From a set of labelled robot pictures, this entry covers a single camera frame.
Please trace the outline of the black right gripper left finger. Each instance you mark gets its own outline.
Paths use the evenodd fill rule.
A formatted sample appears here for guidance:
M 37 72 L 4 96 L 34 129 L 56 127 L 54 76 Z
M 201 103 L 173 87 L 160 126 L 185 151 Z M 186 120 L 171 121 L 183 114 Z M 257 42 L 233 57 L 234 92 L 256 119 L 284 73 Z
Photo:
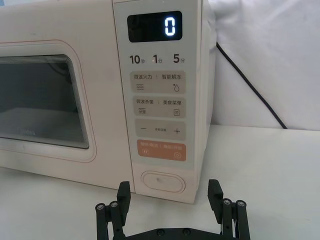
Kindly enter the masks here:
M 123 181 L 119 184 L 116 200 L 109 205 L 98 203 L 96 212 L 96 235 L 98 240 L 108 240 L 108 223 L 112 223 L 113 240 L 125 240 L 123 227 L 126 224 L 127 214 L 131 202 L 130 182 Z

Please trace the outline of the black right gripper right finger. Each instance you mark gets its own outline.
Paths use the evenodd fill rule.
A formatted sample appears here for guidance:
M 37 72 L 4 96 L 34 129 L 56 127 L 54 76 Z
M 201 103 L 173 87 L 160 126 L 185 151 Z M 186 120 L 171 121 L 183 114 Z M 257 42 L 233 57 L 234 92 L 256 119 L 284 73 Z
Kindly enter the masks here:
M 233 202 L 225 198 L 221 185 L 216 179 L 208 181 L 207 197 L 216 221 L 220 225 L 219 235 L 223 240 L 249 240 L 251 238 L 245 201 Z

